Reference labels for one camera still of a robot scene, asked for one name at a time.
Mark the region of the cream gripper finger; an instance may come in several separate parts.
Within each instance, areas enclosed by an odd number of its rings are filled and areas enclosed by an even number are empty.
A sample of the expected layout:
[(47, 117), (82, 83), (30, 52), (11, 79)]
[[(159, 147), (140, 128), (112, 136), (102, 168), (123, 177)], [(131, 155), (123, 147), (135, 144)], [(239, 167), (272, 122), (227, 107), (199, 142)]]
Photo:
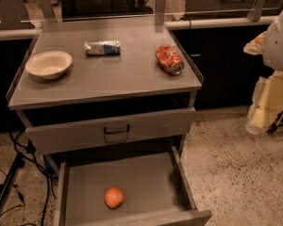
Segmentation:
[(275, 71), (257, 81), (249, 107), (245, 129), (253, 135), (269, 129), (283, 111), (283, 72)]

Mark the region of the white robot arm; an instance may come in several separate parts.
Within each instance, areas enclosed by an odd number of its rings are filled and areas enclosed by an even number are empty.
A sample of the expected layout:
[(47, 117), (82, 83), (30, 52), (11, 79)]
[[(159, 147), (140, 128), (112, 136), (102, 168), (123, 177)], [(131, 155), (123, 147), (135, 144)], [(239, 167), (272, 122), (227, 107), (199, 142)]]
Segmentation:
[(252, 56), (262, 55), (263, 64), (274, 70), (268, 78), (259, 78), (249, 107), (245, 129), (257, 135), (267, 131), (283, 112), (283, 10), (243, 51)]

